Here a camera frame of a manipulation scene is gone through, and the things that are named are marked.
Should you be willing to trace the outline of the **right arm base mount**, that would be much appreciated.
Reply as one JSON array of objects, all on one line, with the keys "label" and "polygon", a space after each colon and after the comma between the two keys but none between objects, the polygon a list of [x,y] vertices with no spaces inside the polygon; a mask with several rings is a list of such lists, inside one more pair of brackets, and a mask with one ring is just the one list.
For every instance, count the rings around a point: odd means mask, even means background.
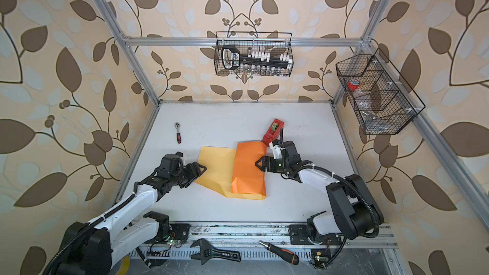
[{"label": "right arm base mount", "polygon": [[313,218],[315,216],[325,213],[317,213],[310,216],[305,224],[292,224],[289,225],[289,236],[292,245],[317,245],[317,246],[327,246],[327,245],[340,245],[341,237],[335,233],[320,235],[317,229],[315,229],[313,224]]}]

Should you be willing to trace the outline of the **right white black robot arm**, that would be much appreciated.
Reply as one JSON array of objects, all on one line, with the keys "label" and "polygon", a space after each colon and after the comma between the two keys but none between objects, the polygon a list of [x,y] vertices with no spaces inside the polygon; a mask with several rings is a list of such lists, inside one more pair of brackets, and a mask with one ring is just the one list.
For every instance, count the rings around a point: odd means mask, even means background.
[{"label": "right white black robot arm", "polygon": [[255,163],[256,168],[312,186],[328,197],[330,210],[317,213],[306,221],[311,243],[323,243],[330,234],[349,240],[378,237],[384,217],[359,175],[342,177],[310,160],[301,159],[293,141],[278,140],[272,150],[274,155],[261,157]]}]

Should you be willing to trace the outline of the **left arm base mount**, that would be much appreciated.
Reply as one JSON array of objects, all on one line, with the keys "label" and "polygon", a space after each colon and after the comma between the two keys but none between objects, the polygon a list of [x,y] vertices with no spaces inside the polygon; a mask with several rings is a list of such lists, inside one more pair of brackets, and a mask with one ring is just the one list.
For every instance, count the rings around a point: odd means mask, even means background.
[{"label": "left arm base mount", "polygon": [[183,244],[187,242],[190,224],[171,224],[168,215],[156,211],[150,211],[144,214],[143,217],[151,218],[158,223],[157,234],[152,239],[149,239],[147,243],[170,244],[170,241],[176,241],[179,244]]}]

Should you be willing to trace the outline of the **yellow orange wrapping paper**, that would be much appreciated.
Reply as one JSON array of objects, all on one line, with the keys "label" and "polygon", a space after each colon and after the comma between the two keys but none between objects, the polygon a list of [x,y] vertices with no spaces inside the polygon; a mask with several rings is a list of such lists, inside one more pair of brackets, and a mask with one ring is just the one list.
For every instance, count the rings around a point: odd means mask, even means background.
[{"label": "yellow orange wrapping paper", "polygon": [[264,172],[255,163],[266,155],[266,150],[260,141],[238,143],[236,148],[203,146],[198,163],[207,170],[196,183],[227,198],[263,200]]}]

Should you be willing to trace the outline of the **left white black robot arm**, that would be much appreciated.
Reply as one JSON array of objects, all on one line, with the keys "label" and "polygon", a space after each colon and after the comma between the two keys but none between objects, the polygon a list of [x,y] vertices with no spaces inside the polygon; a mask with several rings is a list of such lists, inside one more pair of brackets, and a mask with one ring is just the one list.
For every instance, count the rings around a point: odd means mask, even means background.
[{"label": "left white black robot arm", "polygon": [[206,172],[206,166],[184,164],[182,157],[180,152],[165,155],[124,200],[87,223],[71,225],[43,274],[108,274],[139,246],[173,239],[176,234],[168,215],[149,211],[149,207],[173,187],[187,188]]}]

